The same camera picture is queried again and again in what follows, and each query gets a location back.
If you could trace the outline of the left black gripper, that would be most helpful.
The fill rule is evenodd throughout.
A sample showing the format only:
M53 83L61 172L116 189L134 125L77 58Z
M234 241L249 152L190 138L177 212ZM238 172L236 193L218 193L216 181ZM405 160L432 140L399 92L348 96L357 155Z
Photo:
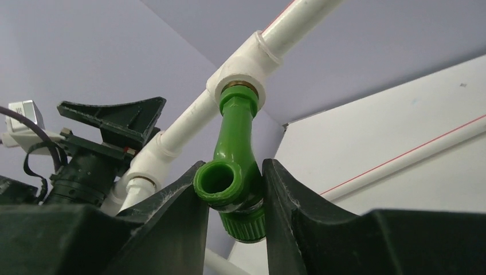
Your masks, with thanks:
M67 128L61 130L63 139L58 145L70 160L50 176L53 188L44 205L100 207L115 178L128 170L135 150L141 150L160 131L155 124L165 103L160 96L115 105L61 102L57 106L61 116L98 128L105 143L78 137Z

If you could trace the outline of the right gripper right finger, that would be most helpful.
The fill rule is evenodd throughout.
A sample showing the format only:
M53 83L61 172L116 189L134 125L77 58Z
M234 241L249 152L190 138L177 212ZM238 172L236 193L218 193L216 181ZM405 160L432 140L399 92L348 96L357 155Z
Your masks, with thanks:
M353 214L266 159L270 274L484 274L485 215L378 209Z

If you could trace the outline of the green plastic faucet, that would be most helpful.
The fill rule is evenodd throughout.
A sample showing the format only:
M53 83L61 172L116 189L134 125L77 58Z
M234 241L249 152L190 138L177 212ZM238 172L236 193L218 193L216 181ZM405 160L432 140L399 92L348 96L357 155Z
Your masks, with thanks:
M219 213L232 238L260 242L266 237L264 184L251 142L258 97L249 87L236 84L223 90L219 106L222 124L213 160L198 169L194 191Z

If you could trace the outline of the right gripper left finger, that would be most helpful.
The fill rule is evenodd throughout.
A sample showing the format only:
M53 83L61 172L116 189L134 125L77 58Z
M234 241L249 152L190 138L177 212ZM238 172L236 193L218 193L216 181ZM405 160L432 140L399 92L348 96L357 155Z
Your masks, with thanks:
M91 205L1 207L2 274L202 274L209 208L196 162L112 217Z

